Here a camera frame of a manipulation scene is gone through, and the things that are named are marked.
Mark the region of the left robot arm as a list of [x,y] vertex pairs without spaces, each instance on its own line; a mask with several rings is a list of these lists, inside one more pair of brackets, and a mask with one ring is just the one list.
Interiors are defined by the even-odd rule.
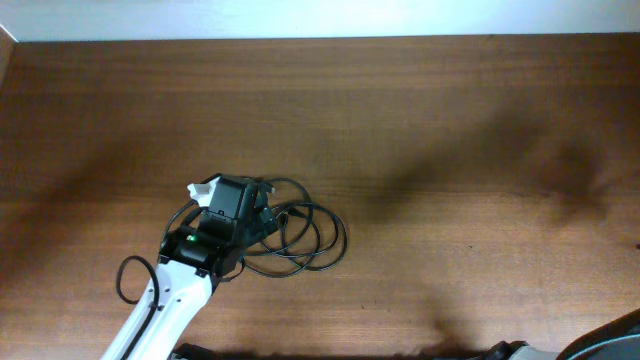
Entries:
[[[104,359],[167,359],[180,336],[217,287],[241,274],[247,249],[275,233],[268,204],[273,185],[250,177],[214,174],[187,186],[190,199],[169,220],[157,262],[125,258],[116,292],[134,306]],[[150,280],[139,299],[121,289],[125,267],[140,262]]]

